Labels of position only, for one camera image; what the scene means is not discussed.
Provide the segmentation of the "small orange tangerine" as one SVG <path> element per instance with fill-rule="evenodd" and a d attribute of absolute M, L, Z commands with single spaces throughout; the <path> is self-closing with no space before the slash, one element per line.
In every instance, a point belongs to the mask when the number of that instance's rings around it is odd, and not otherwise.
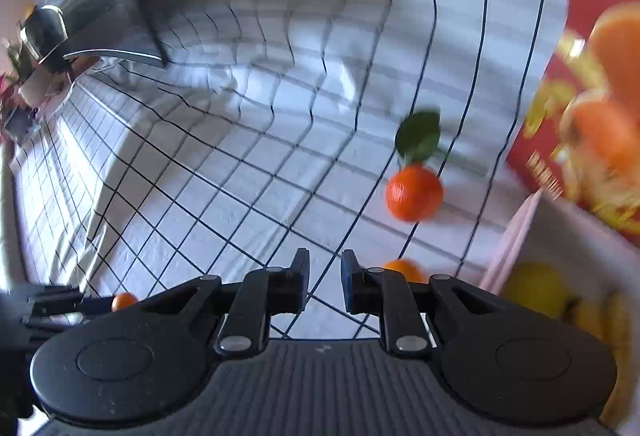
<path fill-rule="evenodd" d="M 128 308 L 132 305 L 137 304 L 138 301 L 139 300 L 134 296 L 134 294 L 128 292 L 118 293 L 112 299 L 111 311 L 115 312 Z"/>

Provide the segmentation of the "tangerine with green leaf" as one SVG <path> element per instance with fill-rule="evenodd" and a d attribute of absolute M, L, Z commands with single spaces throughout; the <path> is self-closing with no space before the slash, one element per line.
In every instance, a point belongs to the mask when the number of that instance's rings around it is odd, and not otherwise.
<path fill-rule="evenodd" d="M 440 113 L 422 108 L 408 115 L 399 125 L 395 150 L 400 168 L 388 180 L 385 204 L 390 214 L 405 222 L 420 222 L 434 216 L 444 199 L 439 177 L 426 166 L 437 152 L 440 139 Z"/>

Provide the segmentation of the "green pear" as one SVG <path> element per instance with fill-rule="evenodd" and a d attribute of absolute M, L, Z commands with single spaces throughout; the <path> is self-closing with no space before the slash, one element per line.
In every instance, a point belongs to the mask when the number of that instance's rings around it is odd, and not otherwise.
<path fill-rule="evenodd" d="M 573 294 L 559 271 L 548 263 L 518 263 L 500 296 L 541 315 L 561 319 Z"/>

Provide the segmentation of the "white black grid tablecloth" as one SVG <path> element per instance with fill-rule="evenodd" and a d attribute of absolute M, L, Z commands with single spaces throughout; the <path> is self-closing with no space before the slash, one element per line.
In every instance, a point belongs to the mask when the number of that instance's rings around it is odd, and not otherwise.
<path fill-rule="evenodd" d="M 368 338 L 338 256 L 477 283 L 526 193 L 506 168 L 566 0 L 170 0 L 166 67 L 102 60 L 12 167 L 29 280 L 139 298 L 310 253 L 276 338 Z M 440 113 L 434 216 L 385 204 L 395 136 Z"/>

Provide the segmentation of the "pink cardboard box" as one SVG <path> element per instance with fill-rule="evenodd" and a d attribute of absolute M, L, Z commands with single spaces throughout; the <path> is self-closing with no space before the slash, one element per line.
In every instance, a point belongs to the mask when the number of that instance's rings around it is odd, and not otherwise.
<path fill-rule="evenodd" d="M 639 433 L 639 248 L 538 191 L 518 209 L 480 287 L 582 329 L 612 350 L 618 378 L 601 420 Z"/>

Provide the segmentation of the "red snack bag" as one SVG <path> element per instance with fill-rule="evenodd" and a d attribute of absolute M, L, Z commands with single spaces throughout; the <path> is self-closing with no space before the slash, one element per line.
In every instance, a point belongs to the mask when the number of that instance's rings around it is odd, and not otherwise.
<path fill-rule="evenodd" d="M 639 0 L 568 0 L 508 163 L 638 243 Z"/>

